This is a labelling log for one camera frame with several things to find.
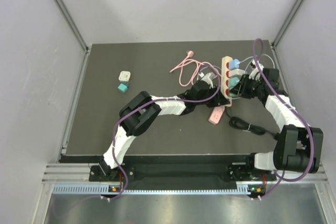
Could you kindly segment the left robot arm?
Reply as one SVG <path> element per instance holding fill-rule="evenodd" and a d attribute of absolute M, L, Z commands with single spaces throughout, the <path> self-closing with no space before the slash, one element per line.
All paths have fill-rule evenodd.
<path fill-rule="evenodd" d="M 190 89 L 173 97 L 156 97 L 142 91 L 119 112 L 119 120 L 113 128 L 113 139 L 108 150 L 98 162 L 101 174 L 114 180 L 119 174 L 125 153 L 137 136 L 140 136 L 158 116 L 187 115 L 198 105 L 209 108 L 232 103 L 229 92 L 221 92 L 204 80 L 197 81 Z"/>

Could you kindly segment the light teal usb charger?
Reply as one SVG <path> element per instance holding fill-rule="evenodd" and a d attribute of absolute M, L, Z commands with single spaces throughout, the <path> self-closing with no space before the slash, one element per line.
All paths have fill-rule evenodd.
<path fill-rule="evenodd" d="M 240 79 L 238 77 L 233 77 L 228 80 L 228 87 L 231 89 L 239 83 Z"/>

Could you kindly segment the blue usb charger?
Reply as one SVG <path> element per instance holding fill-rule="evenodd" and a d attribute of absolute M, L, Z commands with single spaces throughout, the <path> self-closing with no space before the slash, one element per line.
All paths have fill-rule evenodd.
<path fill-rule="evenodd" d="M 233 59 L 228 63 L 229 70 L 238 69 L 240 66 L 240 61 L 238 59 Z"/>

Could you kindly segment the beige red power strip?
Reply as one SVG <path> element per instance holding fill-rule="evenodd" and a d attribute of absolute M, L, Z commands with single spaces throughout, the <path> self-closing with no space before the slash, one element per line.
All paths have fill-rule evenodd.
<path fill-rule="evenodd" d="M 229 68 L 228 64 L 232 61 L 232 57 L 225 56 L 222 58 L 222 65 L 221 65 L 221 93 L 222 95 L 228 100 L 228 104 L 225 107 L 232 106 L 232 97 L 229 95 Z"/>

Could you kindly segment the white square plug adapter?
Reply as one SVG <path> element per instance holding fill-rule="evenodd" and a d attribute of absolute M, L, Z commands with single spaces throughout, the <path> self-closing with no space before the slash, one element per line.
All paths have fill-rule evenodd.
<path fill-rule="evenodd" d="M 128 83 L 130 81 L 131 78 L 131 72 L 129 71 L 121 71 L 119 74 L 119 81 L 122 83 Z"/>

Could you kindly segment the pink power strip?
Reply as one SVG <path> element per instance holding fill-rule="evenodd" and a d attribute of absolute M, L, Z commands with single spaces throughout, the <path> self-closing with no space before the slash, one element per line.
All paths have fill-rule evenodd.
<path fill-rule="evenodd" d="M 224 106 L 218 106 L 213 108 L 213 111 L 208 119 L 211 124 L 218 124 L 225 112 Z"/>

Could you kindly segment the aluminium frame rail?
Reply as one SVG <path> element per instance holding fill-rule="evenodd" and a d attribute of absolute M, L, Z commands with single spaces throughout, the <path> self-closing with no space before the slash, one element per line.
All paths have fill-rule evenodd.
<path fill-rule="evenodd" d="M 127 190 L 220 190 L 236 189 L 238 185 L 265 187 L 276 182 L 271 172 L 249 172 L 244 164 L 227 162 L 171 163 L 161 157 L 158 163 L 130 161 L 123 169 L 113 169 L 105 175 L 99 165 L 49 165 L 43 175 L 44 183 L 103 184 L 126 186 Z"/>

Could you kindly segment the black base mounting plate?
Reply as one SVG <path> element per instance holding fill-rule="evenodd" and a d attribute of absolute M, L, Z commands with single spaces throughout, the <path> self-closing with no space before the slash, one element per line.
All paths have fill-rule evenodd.
<path fill-rule="evenodd" d="M 127 155 L 122 173 L 105 176 L 91 167 L 91 182 L 128 182 L 127 189 L 232 189 L 237 182 L 274 182 L 275 176 L 256 170 L 248 155 Z"/>

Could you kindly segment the white usb charger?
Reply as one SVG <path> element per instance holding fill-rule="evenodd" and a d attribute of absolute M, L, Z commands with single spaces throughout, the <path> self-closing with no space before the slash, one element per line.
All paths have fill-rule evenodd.
<path fill-rule="evenodd" d="M 245 73 L 246 73 L 245 70 L 242 70 L 242 69 L 234 69 L 234 70 L 231 70 L 231 71 L 229 72 L 229 76 L 230 76 L 231 78 L 233 78 L 233 77 L 239 77 L 239 76 L 244 75 Z"/>

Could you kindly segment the pink round wall plug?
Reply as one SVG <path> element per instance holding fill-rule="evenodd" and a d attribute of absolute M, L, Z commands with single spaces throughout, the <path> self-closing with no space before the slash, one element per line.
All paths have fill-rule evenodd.
<path fill-rule="evenodd" d="M 187 56 L 186 57 L 187 58 L 191 58 L 191 57 L 193 57 L 193 55 L 194 55 L 194 52 L 190 50 L 190 51 L 187 52 Z"/>

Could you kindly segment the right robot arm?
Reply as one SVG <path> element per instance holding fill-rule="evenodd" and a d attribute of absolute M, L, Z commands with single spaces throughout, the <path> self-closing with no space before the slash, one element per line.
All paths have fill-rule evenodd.
<path fill-rule="evenodd" d="M 323 132 L 311 127 L 297 117 L 286 91 L 279 88 L 279 70 L 265 68 L 267 78 L 245 74 L 231 92 L 241 98 L 258 98 L 275 120 L 279 133 L 273 151 L 250 154 L 251 163 L 245 166 L 245 174 L 252 180 L 258 179 L 265 170 L 288 170 L 303 174 L 316 173 L 319 169 Z"/>

